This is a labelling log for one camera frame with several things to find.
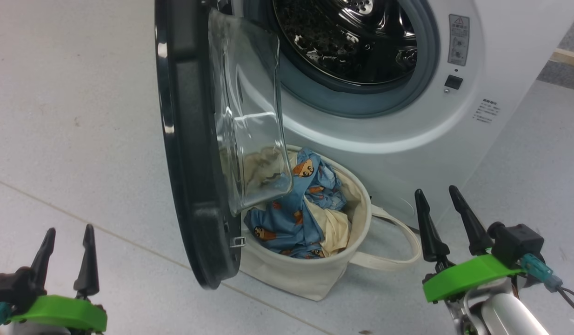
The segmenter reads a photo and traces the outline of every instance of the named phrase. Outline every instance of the wooden baseboard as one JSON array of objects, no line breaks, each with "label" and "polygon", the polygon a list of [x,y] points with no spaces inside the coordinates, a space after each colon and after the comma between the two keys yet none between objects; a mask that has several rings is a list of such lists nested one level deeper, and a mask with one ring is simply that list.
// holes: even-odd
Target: wooden baseboard
[{"label": "wooden baseboard", "polygon": [[574,53],[564,49],[556,49],[549,60],[574,66]]}]

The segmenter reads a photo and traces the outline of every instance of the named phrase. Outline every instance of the clothing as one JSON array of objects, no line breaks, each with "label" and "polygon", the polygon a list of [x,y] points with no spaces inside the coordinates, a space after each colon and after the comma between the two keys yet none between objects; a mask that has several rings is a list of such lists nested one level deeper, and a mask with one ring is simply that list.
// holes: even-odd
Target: clothing
[{"label": "clothing", "polygon": [[325,257],[321,245],[325,233],[304,197],[321,210],[340,210],[347,202],[340,192],[340,180],[334,170],[308,148],[290,154],[289,158],[293,166],[293,191],[266,204],[265,210],[249,210],[245,224],[264,247],[276,253],[304,259]]},{"label": "clothing", "polygon": [[304,197],[304,202],[325,236],[325,239],[320,242],[325,257],[336,255],[344,250],[349,242],[349,231],[351,231],[351,223],[349,223],[347,214],[338,210],[323,209],[308,201],[307,197]]}]

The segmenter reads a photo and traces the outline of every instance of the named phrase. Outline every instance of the washing machine door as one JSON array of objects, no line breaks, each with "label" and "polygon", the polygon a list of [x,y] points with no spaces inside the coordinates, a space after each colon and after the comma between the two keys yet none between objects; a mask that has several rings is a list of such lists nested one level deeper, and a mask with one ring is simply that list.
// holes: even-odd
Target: washing machine door
[{"label": "washing machine door", "polygon": [[240,213],[291,191],[279,40],[202,0],[155,0],[155,40],[181,237],[196,279],[214,289],[240,268]]}]

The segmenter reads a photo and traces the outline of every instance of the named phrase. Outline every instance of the white canvas basket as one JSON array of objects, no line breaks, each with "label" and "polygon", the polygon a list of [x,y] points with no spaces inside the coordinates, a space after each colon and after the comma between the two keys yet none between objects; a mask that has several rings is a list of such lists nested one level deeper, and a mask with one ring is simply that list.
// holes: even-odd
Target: white canvas basket
[{"label": "white canvas basket", "polygon": [[[300,147],[287,146],[287,149],[298,151]],[[381,271],[396,271],[412,266],[421,258],[421,245],[415,234],[385,210],[372,205],[366,188],[353,173],[327,157],[322,159],[336,171],[342,181],[341,190],[347,198],[347,205],[342,211],[347,214],[352,225],[345,250],[321,259],[283,256],[261,246],[242,224],[242,233],[247,243],[242,249],[240,270],[270,286],[314,301],[319,301],[328,294],[350,263]],[[412,247],[413,256],[409,260],[398,261],[357,251],[370,229],[372,216],[386,219],[400,228]]]}]

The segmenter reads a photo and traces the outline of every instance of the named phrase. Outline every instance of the blue printed fabric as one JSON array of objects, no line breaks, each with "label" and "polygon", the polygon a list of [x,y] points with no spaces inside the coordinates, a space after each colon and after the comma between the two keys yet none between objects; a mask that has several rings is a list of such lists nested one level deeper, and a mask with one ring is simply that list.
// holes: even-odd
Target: blue printed fabric
[{"label": "blue printed fabric", "polygon": [[293,191],[266,204],[266,210],[252,208],[245,217],[251,233],[265,248],[295,258],[324,257],[322,229],[304,203],[304,196],[321,208],[341,210],[347,201],[340,191],[340,179],[330,165],[308,148],[297,153],[292,169]]}]

